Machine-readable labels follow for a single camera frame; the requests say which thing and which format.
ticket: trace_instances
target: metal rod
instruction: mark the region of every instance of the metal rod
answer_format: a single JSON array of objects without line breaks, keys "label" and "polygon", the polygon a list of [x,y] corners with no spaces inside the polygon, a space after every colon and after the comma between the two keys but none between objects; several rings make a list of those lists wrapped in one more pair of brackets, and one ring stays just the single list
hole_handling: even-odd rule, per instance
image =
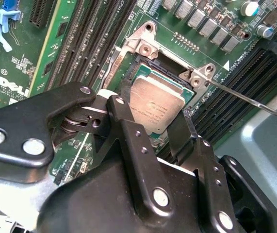
[{"label": "metal rod", "polygon": [[270,107],[268,107],[268,106],[266,106],[262,103],[259,103],[258,101],[255,101],[255,100],[253,100],[249,97],[246,97],[246,96],[242,95],[241,93],[238,93],[238,92],[236,92],[236,91],[234,91],[234,90],[232,90],[232,89],[230,89],[226,86],[223,86],[223,85],[221,85],[221,84],[219,84],[219,83],[217,83],[213,80],[209,80],[207,77],[204,77],[204,79],[207,82],[209,82],[210,84],[212,84],[212,85],[214,85],[214,86],[216,86],[216,87],[218,87],[218,88],[220,88],[220,89],[222,89],[222,90],[224,90],[224,91],[226,91],[226,92],[228,92],[228,93],[230,93],[230,94],[232,94],[232,95],[234,95],[234,96],[236,96],[236,97],[238,97],[238,98],[240,98],[240,99],[242,99],[242,100],[244,100],[244,101],[246,101],[246,102],[248,102],[252,105],[254,105],[255,107],[260,108],[260,109],[262,109],[262,110],[264,110],[264,111],[266,111],[270,114],[273,114],[273,115],[277,116],[277,111],[275,109],[272,109],[272,108],[270,108]]}]

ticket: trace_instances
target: ram slot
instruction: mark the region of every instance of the ram slot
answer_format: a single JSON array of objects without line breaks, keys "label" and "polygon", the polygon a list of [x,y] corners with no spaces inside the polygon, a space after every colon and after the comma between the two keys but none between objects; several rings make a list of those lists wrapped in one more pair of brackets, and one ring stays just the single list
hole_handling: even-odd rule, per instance
[{"label": "ram slot", "polygon": [[71,81],[83,81],[84,71],[89,67],[100,43],[102,43],[102,40],[105,37],[105,34],[107,33],[108,28],[118,10],[119,4],[120,0],[115,0],[109,1],[109,3],[105,5],[106,8],[104,9],[104,12],[100,14],[98,25],[94,27],[92,40],[89,42],[89,46],[87,46],[81,55],[82,61],[79,62],[75,73],[71,77]]},{"label": "ram slot", "polygon": [[76,64],[78,64],[81,59],[81,52],[86,50],[90,43],[90,34],[97,18],[101,1],[89,2],[92,2],[92,4],[88,4],[88,8],[84,11],[82,19],[78,24],[78,35],[75,36],[75,40],[72,43],[73,48],[69,51],[70,55],[67,57],[66,66],[64,67],[62,75],[59,78],[57,86],[61,86],[71,80],[71,77],[77,69]]},{"label": "ram slot", "polygon": [[122,8],[121,16],[118,20],[115,21],[113,24],[110,33],[108,35],[108,38],[106,40],[107,45],[101,48],[96,61],[94,62],[94,65],[92,69],[88,73],[88,82],[87,84],[89,86],[93,86],[95,80],[97,79],[101,69],[105,65],[108,57],[110,56],[110,52],[114,48],[114,45],[122,32],[123,27],[125,26],[131,12],[133,11],[135,5],[137,3],[137,0],[129,0],[125,3],[125,6]]},{"label": "ram slot", "polygon": [[[260,61],[260,64],[262,64],[262,66],[260,68],[258,68],[258,67],[252,67],[253,72],[250,73],[247,76],[245,76],[245,73],[243,73],[242,76],[244,78],[243,79],[239,79],[234,84],[234,90],[235,91],[238,91],[239,93],[244,94],[244,90],[246,88],[248,88],[250,85],[252,85],[253,82],[255,82],[257,80],[255,77],[257,77],[264,70],[265,67],[270,65],[272,63],[273,59],[270,58],[270,57],[262,57],[258,61]],[[223,111],[226,110],[226,108],[229,107],[228,102],[230,102],[231,98],[233,98],[233,96],[231,94],[229,94],[229,93],[223,93],[223,97],[221,98],[221,101],[218,102],[217,104],[213,105],[214,108],[217,108],[217,112],[207,116],[204,119],[204,124],[200,125],[197,128],[197,130],[200,131],[200,132],[201,131],[205,131],[204,129],[208,128],[212,124],[214,119],[217,118],[218,115],[220,115]]]},{"label": "ram slot", "polygon": [[81,14],[84,12],[85,9],[88,7],[84,7],[85,0],[78,0],[76,3],[75,10],[72,14],[72,17],[70,18],[67,31],[65,32],[65,39],[62,43],[62,46],[60,48],[60,51],[55,59],[55,62],[53,63],[53,67],[51,69],[51,74],[49,76],[48,85],[46,86],[46,90],[50,90],[55,86],[55,83],[58,81],[59,77],[62,77],[64,72],[63,65],[66,64],[66,62],[69,59],[69,52],[71,52],[71,49],[73,47],[73,40],[75,38],[75,34],[77,32],[77,27],[80,19]]}]

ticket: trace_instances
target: pcie slot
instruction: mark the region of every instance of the pcie slot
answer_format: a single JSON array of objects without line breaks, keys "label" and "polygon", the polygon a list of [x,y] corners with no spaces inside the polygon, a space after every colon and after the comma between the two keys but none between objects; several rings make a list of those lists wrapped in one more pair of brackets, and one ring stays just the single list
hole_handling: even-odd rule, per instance
[{"label": "pcie slot", "polygon": [[75,40],[72,43],[70,55],[67,56],[66,66],[63,68],[62,73],[59,75],[57,86],[61,86],[67,83],[73,73],[75,72],[75,64],[78,63],[80,52],[82,48],[88,48],[89,41],[87,40],[89,33],[92,30],[93,22],[98,14],[101,1],[89,1],[88,5],[83,12],[81,20],[79,20],[77,32],[79,35],[75,35]]},{"label": "pcie slot", "polygon": [[[268,84],[269,84],[269,86],[263,92],[260,92],[260,95],[256,97],[256,99],[258,101],[262,101],[262,99],[266,96],[267,93],[269,93],[269,91],[271,91],[275,87],[277,87],[277,80],[274,80],[274,82],[268,83]],[[235,113],[235,115],[233,115],[233,117],[232,117],[233,119],[231,120],[230,124],[222,124],[222,127],[217,132],[207,136],[207,138],[210,139],[211,143],[217,142],[219,139],[221,139],[223,137],[223,135],[228,131],[228,129],[230,129],[233,125],[237,124],[244,116],[246,116],[246,114],[251,109],[253,109],[255,107],[244,102],[244,105],[241,108],[243,110],[241,112],[237,112],[237,113]]]},{"label": "pcie slot", "polygon": [[[272,76],[276,75],[277,64],[274,64],[268,73],[269,73],[268,75],[263,76],[264,77],[263,79],[258,79],[258,82],[251,85],[248,88],[248,90],[246,90],[243,94],[260,101],[261,99],[257,99],[257,98],[261,97],[260,95],[258,96],[258,92],[259,92],[259,94],[264,95],[264,93],[265,93],[264,86],[268,81],[270,81]],[[207,137],[210,137],[210,135],[213,135],[214,133],[216,133],[219,130],[219,128],[224,124],[226,124],[228,127],[231,126],[232,125],[231,116],[233,114],[235,114],[236,112],[238,112],[239,110],[241,110],[243,105],[245,104],[245,102],[243,100],[241,100],[235,96],[232,96],[232,95],[230,96],[230,99],[228,99],[226,102],[230,103],[230,104],[227,105],[225,109],[229,108],[230,106],[232,106],[232,107],[230,108],[229,111],[223,110],[222,113],[219,114],[216,119],[214,119],[213,130],[209,130],[208,128],[203,130],[204,135],[206,135]]]},{"label": "pcie slot", "polygon": [[71,48],[74,34],[77,31],[76,25],[78,24],[79,18],[81,17],[83,4],[84,4],[84,0],[78,0],[78,2],[76,3],[76,7],[68,23],[67,32],[65,33],[65,37],[64,37],[65,41],[62,43],[62,47],[60,48],[60,51],[51,69],[52,71],[49,76],[49,81],[48,81],[48,85],[46,86],[46,90],[52,89],[53,84],[56,81],[56,78],[59,76],[61,70],[63,69],[63,65],[67,61],[68,51]]},{"label": "pcie slot", "polygon": [[90,77],[89,82],[88,82],[89,86],[93,86],[102,67],[104,66],[108,57],[110,56],[110,51],[114,48],[114,45],[115,45],[123,27],[125,26],[132,10],[134,9],[136,3],[137,3],[137,0],[127,1],[126,5],[123,7],[123,11],[122,11],[122,14],[120,17],[121,20],[117,21],[113,24],[113,26],[111,28],[111,32],[109,33],[108,38],[106,40],[107,46],[104,46],[100,50],[100,52],[98,54],[98,58],[94,62],[94,65],[88,74],[88,77]]},{"label": "pcie slot", "polygon": [[[245,62],[247,63],[241,70],[238,72],[233,71],[233,78],[226,78],[225,81],[222,83],[223,85],[227,86],[228,88],[234,89],[236,83],[254,66],[255,62],[259,60],[265,51],[260,50],[257,53],[253,53],[252,57],[247,59]],[[220,89],[216,89],[212,96],[201,106],[201,108],[195,113],[193,116],[194,125],[197,125],[204,120],[206,116],[210,114],[210,111],[216,106],[222,98],[225,97],[226,92],[223,92]]]},{"label": "pcie slot", "polygon": [[[249,73],[244,79],[239,79],[239,81],[237,81],[235,83],[235,87],[234,90],[238,91],[239,93],[242,93],[244,95],[246,95],[246,93],[244,92],[250,85],[253,84],[253,82],[257,81],[256,78],[254,77],[258,77],[258,75],[260,73],[262,73],[262,71],[269,65],[272,63],[272,58],[271,57],[264,57],[261,58],[261,61],[259,61],[260,63],[260,67],[258,68],[257,66],[252,67],[253,71],[251,73]],[[225,98],[223,97],[221,99],[221,102],[217,103],[216,105],[213,105],[213,109],[216,108],[217,111],[214,112],[213,114],[209,113],[209,115],[207,116],[207,118],[204,119],[204,124],[201,124],[200,127],[197,128],[197,130],[199,132],[204,131],[203,128],[208,128],[212,122],[214,121],[215,118],[218,118],[223,111],[225,111],[227,108],[230,107],[230,103],[231,101],[233,101],[233,99],[235,98],[233,95],[229,94],[229,93],[223,93],[224,96],[226,96]]]},{"label": "pcie slot", "polygon": [[83,78],[86,75],[85,72],[90,66],[90,62],[92,62],[96,51],[99,49],[100,43],[102,43],[111,22],[114,20],[113,16],[116,14],[119,4],[120,0],[109,1],[109,4],[107,4],[104,14],[101,15],[100,23],[98,27],[96,27],[93,40],[89,43],[90,46],[83,53],[82,58],[84,59],[79,63],[72,78],[73,81],[83,81]]},{"label": "pcie slot", "polygon": [[54,0],[33,0],[29,22],[38,28],[46,26],[53,9],[53,5]]}]

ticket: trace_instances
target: blue plastic latch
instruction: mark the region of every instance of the blue plastic latch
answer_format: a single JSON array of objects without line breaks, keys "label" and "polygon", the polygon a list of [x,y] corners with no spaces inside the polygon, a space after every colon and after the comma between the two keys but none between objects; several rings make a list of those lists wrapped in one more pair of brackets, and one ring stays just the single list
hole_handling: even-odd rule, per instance
[{"label": "blue plastic latch", "polygon": [[20,11],[5,11],[0,9],[0,42],[2,43],[3,48],[6,52],[10,52],[12,47],[9,43],[3,38],[2,33],[9,32],[9,19],[11,18],[14,21],[20,19],[21,12]]}]

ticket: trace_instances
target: black memory slot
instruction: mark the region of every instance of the black memory slot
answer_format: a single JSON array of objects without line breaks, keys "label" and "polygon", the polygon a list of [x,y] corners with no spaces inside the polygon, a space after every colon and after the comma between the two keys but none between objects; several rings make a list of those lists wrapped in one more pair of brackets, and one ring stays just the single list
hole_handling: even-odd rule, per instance
[{"label": "black memory slot", "polygon": [[[264,50],[260,50],[257,53],[251,54],[249,59],[244,59],[239,65],[239,67],[242,68],[236,68],[229,75],[229,77],[222,82],[222,84],[227,86],[228,88],[233,89],[235,84],[246,74],[248,70],[250,70],[254,66],[255,62],[259,60],[264,55],[264,53]],[[228,95],[226,92],[220,89],[216,89],[212,94],[212,98],[209,98],[192,117],[194,125],[197,127],[198,124],[203,121],[206,116],[210,115],[211,111],[214,110],[214,106],[216,106],[226,95]]]},{"label": "black memory slot", "polygon": [[113,16],[117,12],[119,2],[120,0],[109,1],[108,4],[105,5],[104,12],[99,16],[98,24],[94,27],[94,32],[92,33],[92,39],[89,42],[89,46],[87,46],[84,50],[82,56],[84,59],[78,64],[77,70],[72,77],[72,81],[81,82],[83,80],[83,73],[88,67],[91,57],[93,57],[105,33],[107,32],[109,23],[113,20]]},{"label": "black memory slot", "polygon": [[[258,93],[258,96],[256,97],[258,101],[262,101],[264,97],[267,95],[267,93],[269,93],[271,90],[277,87],[277,80],[273,80],[273,82],[268,82],[268,85],[269,86],[263,92],[260,91]],[[219,139],[221,139],[221,137],[223,137],[230,130],[230,128],[238,124],[241,121],[241,119],[254,108],[254,106],[244,102],[244,105],[241,107],[241,111],[234,113],[234,115],[231,117],[230,124],[222,124],[222,127],[218,131],[208,136],[210,142],[215,143]]]},{"label": "black memory slot", "polygon": [[[258,97],[258,92],[259,93],[264,93],[262,92],[263,90],[265,90],[265,84],[267,82],[270,82],[271,77],[273,77],[274,75],[277,75],[277,63],[272,65],[272,68],[268,71],[268,75],[263,75],[261,79],[258,79],[258,82],[253,83],[252,85],[249,86],[248,90],[246,90],[245,92],[243,92],[243,94],[245,96],[251,96],[253,99],[255,100],[261,100],[257,99],[256,97]],[[221,128],[222,125],[228,125],[228,126],[232,126],[232,115],[235,114],[236,112],[241,112],[241,115],[243,116],[243,106],[245,104],[245,102],[233,95],[230,96],[230,99],[228,99],[227,103],[230,103],[228,106],[226,106],[227,108],[230,108],[229,111],[223,111],[221,114],[218,115],[218,117],[214,120],[214,125],[211,127],[212,130],[209,129],[205,129],[204,130],[204,134],[207,135],[207,137],[210,137],[210,135],[215,134],[219,128]]]},{"label": "black memory slot", "polygon": [[83,16],[78,24],[77,36],[72,43],[72,48],[68,52],[70,55],[67,56],[66,65],[62,74],[59,76],[58,86],[64,85],[70,80],[70,76],[75,72],[73,69],[74,63],[79,56],[79,49],[83,45],[85,37],[89,34],[92,29],[91,21],[92,18],[95,17],[98,13],[98,7],[100,5],[100,1],[89,1],[88,6],[86,7]]},{"label": "black memory slot", "polygon": [[[222,84],[257,101],[277,87],[277,56],[256,46]],[[212,144],[239,125],[254,107],[220,89],[200,106],[193,116],[198,133]]]},{"label": "black memory slot", "polygon": [[88,82],[89,86],[93,86],[102,67],[105,65],[105,63],[110,55],[110,51],[113,49],[120,33],[122,32],[123,27],[125,26],[132,10],[134,9],[136,3],[137,3],[137,0],[127,1],[126,5],[122,9],[121,17],[119,18],[119,20],[117,20],[113,24],[113,27],[111,28],[111,32],[109,33],[109,38],[107,38],[107,40],[106,40],[107,45],[102,47],[102,49],[100,50],[100,52],[98,54],[98,58],[94,62],[94,65],[88,74],[88,76],[90,77],[89,82]]},{"label": "black memory slot", "polygon": [[72,48],[72,39],[76,32],[76,25],[79,21],[81,11],[83,10],[83,3],[84,0],[78,0],[78,2],[76,3],[72,17],[70,18],[67,30],[65,32],[64,42],[62,43],[60,51],[57,54],[55,62],[53,63],[46,90],[52,89],[57,77],[61,77],[63,74],[63,65],[66,64],[66,61],[68,61],[68,51]]},{"label": "black memory slot", "polygon": [[[257,77],[264,67],[267,67],[267,65],[271,64],[273,59],[269,57],[261,57],[258,59],[260,61],[260,64],[262,64],[261,67],[252,67],[251,69],[248,70],[248,75],[243,74],[242,79],[239,79],[235,85],[234,85],[234,90],[238,91],[239,93],[242,93],[245,95],[245,90],[253,84],[257,79],[254,79],[253,77]],[[204,119],[204,124],[200,125],[200,127],[197,128],[198,131],[204,131],[203,128],[209,127],[215,120],[215,118],[218,118],[219,115],[222,114],[223,111],[225,111],[230,105],[230,101],[234,98],[233,95],[224,92],[224,97],[222,97],[221,101],[218,102],[216,105],[213,107],[217,109],[217,111],[214,114],[209,114],[205,119]]]}]

